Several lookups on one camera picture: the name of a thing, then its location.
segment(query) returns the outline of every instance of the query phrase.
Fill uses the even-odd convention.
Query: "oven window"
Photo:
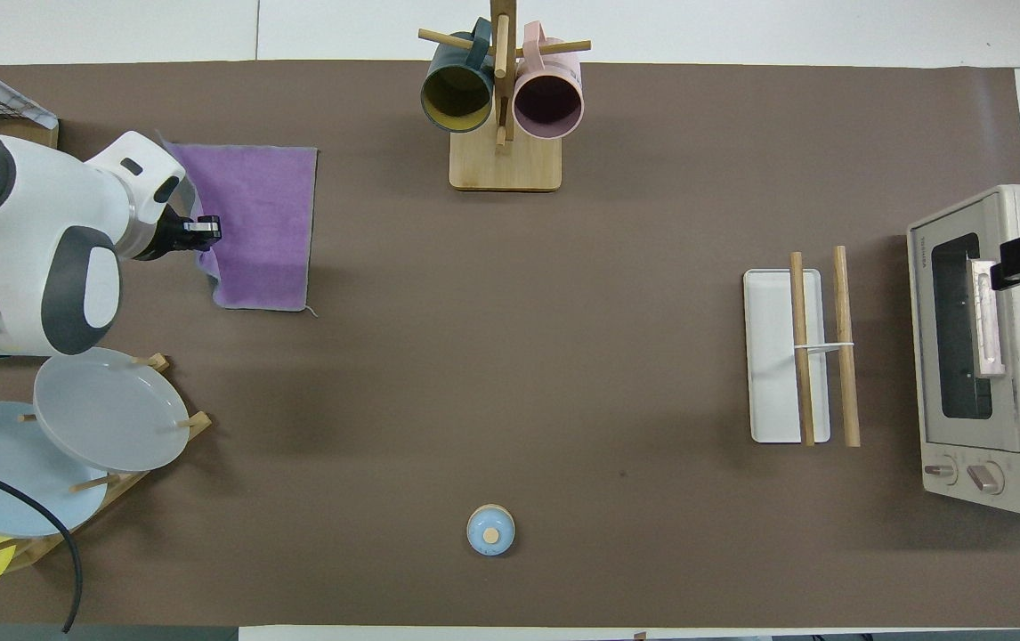
[[[966,234],[932,249],[933,309],[937,326],[940,408],[950,418],[987,418],[993,414],[988,381],[973,376],[973,299],[966,260],[981,258],[976,234]]]

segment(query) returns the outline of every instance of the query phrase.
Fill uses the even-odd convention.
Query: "cloth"
[[[197,188],[200,214],[220,216],[221,239],[197,258],[216,282],[213,302],[228,309],[305,309],[318,152],[182,143],[165,148]]]

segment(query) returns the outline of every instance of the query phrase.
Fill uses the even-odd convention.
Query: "oven knob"
[[[940,463],[924,465],[921,467],[921,471],[930,476],[930,478],[945,480],[946,484],[957,483],[957,461],[949,454],[941,456]]]
[[[977,490],[985,494],[1000,494],[1005,491],[1005,474],[998,463],[988,461],[983,465],[969,465],[965,472],[969,472],[969,478],[973,479]]]
[[[953,465],[926,465],[922,470],[932,478],[950,478],[954,475]]]

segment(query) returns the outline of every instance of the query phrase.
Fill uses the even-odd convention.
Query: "white table surface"
[[[429,59],[434,45],[416,39],[417,28],[468,30],[487,9],[486,0],[0,0],[0,64]],[[592,39],[586,61],[1015,67],[1020,105],[1020,0],[521,0],[519,12],[519,28],[523,17],[544,17],[548,36]],[[558,641],[635,632],[267,626],[242,629],[241,638]],[[650,638],[766,638],[808,631],[647,632]]]

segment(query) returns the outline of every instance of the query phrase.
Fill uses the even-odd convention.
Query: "wooden mug tree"
[[[517,59],[517,0],[491,0],[494,97],[491,117],[465,134],[451,134],[451,186],[466,192],[553,192],[562,186],[562,139],[515,137],[513,89]],[[419,38],[469,50],[471,41],[420,29]],[[542,54],[588,52],[589,40],[543,45]]]

